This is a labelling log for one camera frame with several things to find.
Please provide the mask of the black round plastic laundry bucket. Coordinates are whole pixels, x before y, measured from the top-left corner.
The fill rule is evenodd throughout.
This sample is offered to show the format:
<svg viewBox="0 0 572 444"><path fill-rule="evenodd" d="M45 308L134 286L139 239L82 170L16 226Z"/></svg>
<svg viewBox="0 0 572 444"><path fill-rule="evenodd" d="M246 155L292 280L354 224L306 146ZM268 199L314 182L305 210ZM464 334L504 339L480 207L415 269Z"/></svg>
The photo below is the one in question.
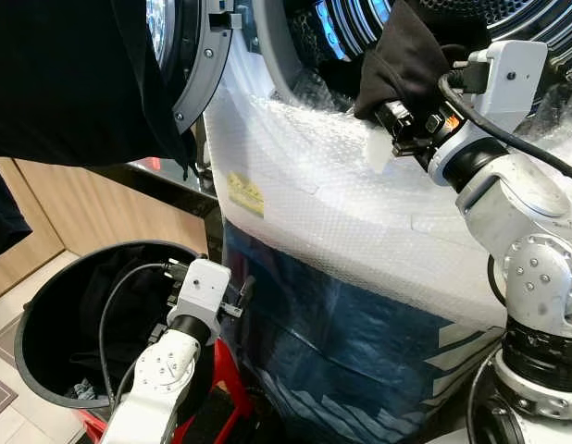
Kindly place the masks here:
<svg viewBox="0 0 572 444"><path fill-rule="evenodd" d="M135 240L87 253L58 271L24 305L15 360L25 384L67 409L107 409L105 380L125 374L165 325L175 283L159 267L200 253L176 242Z"/></svg>

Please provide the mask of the black glossy counter top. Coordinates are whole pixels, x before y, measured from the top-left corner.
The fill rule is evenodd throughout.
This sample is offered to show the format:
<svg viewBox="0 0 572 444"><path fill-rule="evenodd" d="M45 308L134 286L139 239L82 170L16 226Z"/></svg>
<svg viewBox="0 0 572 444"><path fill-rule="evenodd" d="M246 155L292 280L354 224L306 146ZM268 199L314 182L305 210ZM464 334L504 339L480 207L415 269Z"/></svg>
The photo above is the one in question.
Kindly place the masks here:
<svg viewBox="0 0 572 444"><path fill-rule="evenodd" d="M88 166L88 172L112 180L185 213L208 218L219 211L209 169L184 169L170 159L141 159L126 164Z"/></svg>

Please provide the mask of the dark navy garment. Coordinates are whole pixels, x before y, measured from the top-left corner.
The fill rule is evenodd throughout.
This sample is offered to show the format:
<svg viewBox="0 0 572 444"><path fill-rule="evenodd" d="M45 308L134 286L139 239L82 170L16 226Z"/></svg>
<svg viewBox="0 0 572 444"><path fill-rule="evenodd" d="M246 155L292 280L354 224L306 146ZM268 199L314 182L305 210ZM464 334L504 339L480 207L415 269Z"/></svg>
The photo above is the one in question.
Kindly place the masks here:
<svg viewBox="0 0 572 444"><path fill-rule="evenodd" d="M433 113L440 101L437 81L450 70L442 47L455 43L460 29L457 17L425 0L393 0L378 42L364 55L354 115L367 121L391 102L414 116Z"/></svg>

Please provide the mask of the black hanging garment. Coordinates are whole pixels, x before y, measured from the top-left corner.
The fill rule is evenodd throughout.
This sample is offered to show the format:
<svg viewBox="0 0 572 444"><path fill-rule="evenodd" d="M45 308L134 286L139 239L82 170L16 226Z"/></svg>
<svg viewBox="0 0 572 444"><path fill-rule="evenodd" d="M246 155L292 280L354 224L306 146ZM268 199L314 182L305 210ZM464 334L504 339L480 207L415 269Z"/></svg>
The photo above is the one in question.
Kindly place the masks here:
<svg viewBox="0 0 572 444"><path fill-rule="evenodd" d="M192 167L145 13L144 0L0 0L0 157ZM31 232L0 172L0 255Z"/></svg>

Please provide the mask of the plastic wrapped washing machine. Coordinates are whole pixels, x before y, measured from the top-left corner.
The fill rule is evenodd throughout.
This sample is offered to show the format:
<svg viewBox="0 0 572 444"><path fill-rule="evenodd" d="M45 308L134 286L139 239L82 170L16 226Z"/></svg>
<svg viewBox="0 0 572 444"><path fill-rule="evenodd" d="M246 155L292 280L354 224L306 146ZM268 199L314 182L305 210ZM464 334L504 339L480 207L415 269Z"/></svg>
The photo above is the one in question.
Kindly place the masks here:
<svg viewBox="0 0 572 444"><path fill-rule="evenodd" d="M514 133L572 167L572 0L425 1L461 26L442 47L448 71L491 43L547 43L534 106ZM362 290L461 326L505 328L501 263L469 233L455 190L393 156L391 135L354 115L364 55L392 3L238 0L243 25L205 111L227 266L254 288L339 290L345 303ZM572 180L537 167L572 203ZM264 218L230 201L230 172L259 186Z"/></svg>

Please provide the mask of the yellow washer sticker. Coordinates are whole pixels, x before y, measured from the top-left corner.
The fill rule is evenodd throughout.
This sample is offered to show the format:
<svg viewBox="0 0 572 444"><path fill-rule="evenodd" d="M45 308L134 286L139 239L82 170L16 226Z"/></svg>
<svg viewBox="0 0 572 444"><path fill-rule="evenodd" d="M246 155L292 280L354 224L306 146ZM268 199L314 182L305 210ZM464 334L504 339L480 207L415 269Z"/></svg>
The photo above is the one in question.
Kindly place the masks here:
<svg viewBox="0 0 572 444"><path fill-rule="evenodd" d="M252 213L256 218L264 218L265 198L259 186L252 179L238 172L230 172L227 174L226 183L228 186L227 194L233 204Z"/></svg>

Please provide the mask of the wooden cabinet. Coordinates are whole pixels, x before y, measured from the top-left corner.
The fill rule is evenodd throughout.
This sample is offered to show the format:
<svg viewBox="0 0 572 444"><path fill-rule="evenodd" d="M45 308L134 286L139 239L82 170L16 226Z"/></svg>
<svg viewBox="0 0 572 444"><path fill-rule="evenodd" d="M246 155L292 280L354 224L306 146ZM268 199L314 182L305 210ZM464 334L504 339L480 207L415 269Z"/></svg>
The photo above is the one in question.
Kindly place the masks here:
<svg viewBox="0 0 572 444"><path fill-rule="evenodd" d="M32 229L0 254L0 297L63 251L91 253L135 240L208 249L200 216L90 170L0 157L0 173Z"/></svg>

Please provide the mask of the red stand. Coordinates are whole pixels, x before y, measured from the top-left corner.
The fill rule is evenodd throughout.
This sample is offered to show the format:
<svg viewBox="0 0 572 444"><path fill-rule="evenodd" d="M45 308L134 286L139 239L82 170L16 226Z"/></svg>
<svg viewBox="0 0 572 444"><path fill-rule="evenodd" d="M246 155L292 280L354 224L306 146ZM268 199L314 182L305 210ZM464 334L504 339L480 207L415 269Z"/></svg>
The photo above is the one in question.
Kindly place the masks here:
<svg viewBox="0 0 572 444"><path fill-rule="evenodd" d="M92 444L243 444L254 405L230 347L170 331L134 360L109 412L76 415Z"/></svg>

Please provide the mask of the round grey washer door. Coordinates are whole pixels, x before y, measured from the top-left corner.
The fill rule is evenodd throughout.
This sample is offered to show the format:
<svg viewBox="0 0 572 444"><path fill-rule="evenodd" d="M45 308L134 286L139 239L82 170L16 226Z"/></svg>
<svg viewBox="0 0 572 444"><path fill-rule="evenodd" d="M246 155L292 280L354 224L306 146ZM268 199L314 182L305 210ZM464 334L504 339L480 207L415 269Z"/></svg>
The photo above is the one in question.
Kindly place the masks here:
<svg viewBox="0 0 572 444"><path fill-rule="evenodd" d="M143 0L155 60L168 84L172 115L183 134L213 100L242 27L238 0Z"/></svg>

